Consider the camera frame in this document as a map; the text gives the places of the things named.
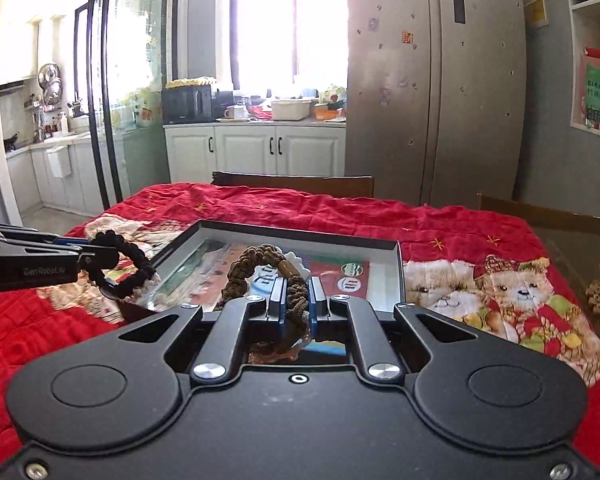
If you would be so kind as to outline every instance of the wooden chair back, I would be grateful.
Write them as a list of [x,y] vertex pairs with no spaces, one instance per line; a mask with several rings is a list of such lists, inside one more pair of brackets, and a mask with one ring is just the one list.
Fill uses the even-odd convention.
[[537,205],[513,202],[478,194],[478,209],[493,211],[526,220],[532,227],[574,231],[600,236],[600,218]]
[[335,198],[374,196],[372,176],[281,176],[214,171],[211,183],[216,186],[294,189],[311,194],[331,195]]

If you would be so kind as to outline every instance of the silver screw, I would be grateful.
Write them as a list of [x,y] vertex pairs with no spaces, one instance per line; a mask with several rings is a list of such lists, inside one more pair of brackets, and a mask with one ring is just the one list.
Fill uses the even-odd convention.
[[295,375],[292,375],[291,377],[289,377],[289,380],[293,384],[305,384],[305,383],[309,382],[309,377],[307,377],[306,375],[302,375],[302,374],[295,374]]
[[400,375],[400,367],[389,363],[378,363],[369,367],[369,375],[380,379],[381,381],[388,381],[396,378]]
[[226,368],[215,363],[204,363],[193,368],[193,373],[200,379],[217,379],[222,377]]
[[549,473],[551,480],[567,480],[571,476],[571,466],[569,464],[558,464]]
[[44,480],[49,474],[46,467],[36,462],[27,464],[26,468],[24,468],[24,472],[31,480]]

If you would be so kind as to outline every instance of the silver refrigerator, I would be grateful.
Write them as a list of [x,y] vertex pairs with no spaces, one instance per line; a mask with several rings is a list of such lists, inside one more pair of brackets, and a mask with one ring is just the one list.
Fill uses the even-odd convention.
[[510,199],[525,48],[522,0],[349,0],[346,174],[411,205]]

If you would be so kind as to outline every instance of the tile floor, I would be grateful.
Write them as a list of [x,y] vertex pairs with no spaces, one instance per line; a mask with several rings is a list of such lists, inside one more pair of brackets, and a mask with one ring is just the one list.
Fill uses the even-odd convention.
[[22,224],[24,227],[33,227],[38,231],[64,235],[77,225],[90,220],[87,216],[80,216],[50,207],[43,207],[37,211],[23,216]]

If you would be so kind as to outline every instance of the sliding glass door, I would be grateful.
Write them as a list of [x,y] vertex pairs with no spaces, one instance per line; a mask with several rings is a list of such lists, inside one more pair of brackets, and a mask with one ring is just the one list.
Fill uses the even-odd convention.
[[104,208],[170,181],[160,92],[176,70],[176,1],[89,0],[76,15]]

